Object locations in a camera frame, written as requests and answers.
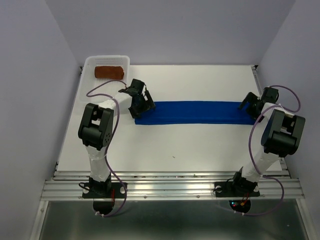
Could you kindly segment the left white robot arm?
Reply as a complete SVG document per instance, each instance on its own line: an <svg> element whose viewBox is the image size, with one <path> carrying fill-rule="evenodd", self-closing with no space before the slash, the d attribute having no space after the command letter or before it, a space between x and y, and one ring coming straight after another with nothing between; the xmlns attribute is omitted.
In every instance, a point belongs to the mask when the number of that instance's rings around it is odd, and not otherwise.
<svg viewBox="0 0 320 240"><path fill-rule="evenodd" d="M78 129L78 137L85 145L90 162L89 188L94 187L95 193L100 197L106 197L111 193L113 170L106 156L118 128L121 110L128 109L133 119L139 119L145 112L156 108L147 85L135 78L130 86L120 89L115 96L94 93L98 88L111 82L108 80L86 94L89 98L102 96L107 97L108 100L99 104L88 103L84 108Z"/></svg>

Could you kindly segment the brown towel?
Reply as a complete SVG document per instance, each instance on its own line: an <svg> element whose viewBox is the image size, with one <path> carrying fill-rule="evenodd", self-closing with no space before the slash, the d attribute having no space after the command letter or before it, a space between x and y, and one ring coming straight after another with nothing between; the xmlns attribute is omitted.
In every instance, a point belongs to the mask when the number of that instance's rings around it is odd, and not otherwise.
<svg viewBox="0 0 320 240"><path fill-rule="evenodd" d="M121 66L96 66L94 76L96 79L122 80L124 69Z"/></svg>

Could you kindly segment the blue towel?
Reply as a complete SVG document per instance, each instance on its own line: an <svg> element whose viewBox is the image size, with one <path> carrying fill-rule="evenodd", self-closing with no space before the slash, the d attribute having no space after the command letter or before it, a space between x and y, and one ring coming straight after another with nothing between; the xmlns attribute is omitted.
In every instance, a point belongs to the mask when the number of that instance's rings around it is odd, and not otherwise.
<svg viewBox="0 0 320 240"><path fill-rule="evenodd" d="M136 125L253 125L255 120L237 101L157 101L134 120Z"/></svg>

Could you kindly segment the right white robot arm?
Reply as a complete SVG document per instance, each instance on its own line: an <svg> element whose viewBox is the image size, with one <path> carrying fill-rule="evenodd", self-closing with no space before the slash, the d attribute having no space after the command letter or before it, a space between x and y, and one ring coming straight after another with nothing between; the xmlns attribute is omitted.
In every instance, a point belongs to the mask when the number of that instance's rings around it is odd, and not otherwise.
<svg viewBox="0 0 320 240"><path fill-rule="evenodd" d="M290 110L278 103L279 90L290 91L296 98L298 108ZM251 162L235 173L230 182L231 192L242 195L248 188L254 189L264 176L266 170L276 161L293 155L299 148L306 119L296 113L300 111L301 101L290 88L282 85L271 85L263 89L262 95L249 92L239 105L254 120L249 134L248 150ZM266 126L261 136L260 149L256 155L252 153L252 137L257 125L266 120Z"/></svg>

